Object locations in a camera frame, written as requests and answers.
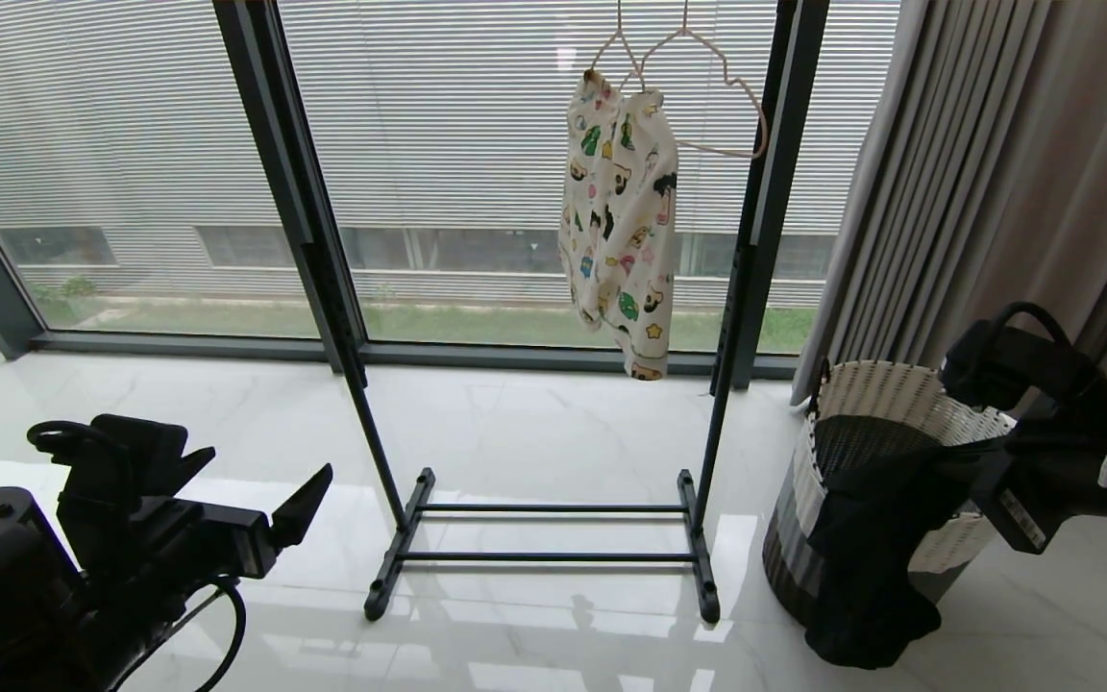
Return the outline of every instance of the rack foot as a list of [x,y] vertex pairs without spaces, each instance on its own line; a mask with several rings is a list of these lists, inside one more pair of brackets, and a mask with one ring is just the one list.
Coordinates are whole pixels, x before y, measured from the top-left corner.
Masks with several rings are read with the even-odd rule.
[[716,592],[716,578],[711,572],[711,555],[707,552],[707,538],[700,529],[695,531],[695,482],[690,477],[689,469],[677,474],[677,495],[681,506],[685,507],[686,540],[690,552],[695,557],[690,562],[695,574],[695,590],[699,592],[699,614],[707,624],[720,622],[720,593]]
[[386,556],[382,557],[379,577],[370,582],[370,595],[365,597],[365,619],[369,621],[376,621],[382,613],[387,612],[391,592],[400,580],[400,569],[404,568],[404,555],[412,546],[413,537],[417,535],[421,505],[430,500],[435,481],[434,469],[431,468],[422,469],[421,476],[417,476],[417,486],[413,487],[408,504],[404,505],[404,525],[396,526],[395,538],[391,539],[391,547],[387,548]]

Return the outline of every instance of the gray curtain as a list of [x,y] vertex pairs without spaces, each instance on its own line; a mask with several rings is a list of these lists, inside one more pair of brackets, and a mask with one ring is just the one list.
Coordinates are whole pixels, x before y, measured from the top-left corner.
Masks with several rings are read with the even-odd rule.
[[1107,352],[1107,3],[906,0],[792,399],[1012,301]]

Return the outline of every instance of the floor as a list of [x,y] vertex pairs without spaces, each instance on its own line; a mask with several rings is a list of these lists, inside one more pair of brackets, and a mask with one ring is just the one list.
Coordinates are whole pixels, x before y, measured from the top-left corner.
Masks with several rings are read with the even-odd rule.
[[[369,396],[407,496],[673,503],[697,477],[711,399],[702,380],[371,368]],[[799,421],[787,384],[734,395],[708,520],[724,619],[699,621],[681,571],[449,570],[405,574],[390,612],[361,617],[391,538],[346,389],[319,364],[31,354],[0,359],[0,485],[53,512],[65,469],[25,442],[48,419],[99,412],[190,428],[215,444],[182,495],[269,509],[320,464],[335,481],[300,547],[242,595],[249,626],[221,689],[456,692],[716,692],[800,689],[1106,689],[1107,520],[1072,520],[1042,557],[989,546],[941,601],[943,627],[876,673],[818,661],[768,590],[763,530]],[[438,549],[682,548],[681,526],[448,521]],[[229,640],[218,601],[124,691],[197,688]]]

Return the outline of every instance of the woven basket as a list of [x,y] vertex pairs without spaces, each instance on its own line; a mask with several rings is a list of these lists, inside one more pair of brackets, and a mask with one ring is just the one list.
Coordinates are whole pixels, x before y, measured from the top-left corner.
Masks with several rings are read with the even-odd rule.
[[[823,578],[823,557],[807,541],[827,497],[823,478],[875,456],[999,437],[1012,425],[1001,412],[973,412],[948,397],[930,368],[865,361],[825,368],[825,373],[763,544],[773,591],[807,627]],[[908,566],[911,583],[939,601],[994,535],[979,509],[964,504],[956,517],[921,540]]]

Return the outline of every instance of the grass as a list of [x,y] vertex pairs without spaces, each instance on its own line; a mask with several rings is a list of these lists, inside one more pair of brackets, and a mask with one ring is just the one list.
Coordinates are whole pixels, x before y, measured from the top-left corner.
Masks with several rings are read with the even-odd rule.
[[[614,343],[607,330],[590,332],[567,310],[555,308],[470,308],[397,306],[366,302],[370,337],[382,341],[518,343],[541,347],[600,347]],[[56,329],[224,333],[241,337],[315,338],[315,320],[307,302],[247,301],[106,301],[99,298],[45,299],[40,311]],[[796,353],[809,333],[814,310],[769,308],[759,350]],[[671,347],[677,351],[713,351],[720,338],[720,310],[673,313]]]

